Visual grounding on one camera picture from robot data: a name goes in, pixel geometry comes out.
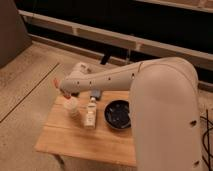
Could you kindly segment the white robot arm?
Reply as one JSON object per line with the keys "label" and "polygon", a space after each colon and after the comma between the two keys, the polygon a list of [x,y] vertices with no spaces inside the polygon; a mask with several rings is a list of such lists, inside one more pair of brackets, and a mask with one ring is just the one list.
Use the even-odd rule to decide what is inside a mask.
{"label": "white robot arm", "polygon": [[198,76],[187,60],[146,60],[88,74],[83,63],[59,83],[66,97],[127,91],[137,171],[203,171]]}

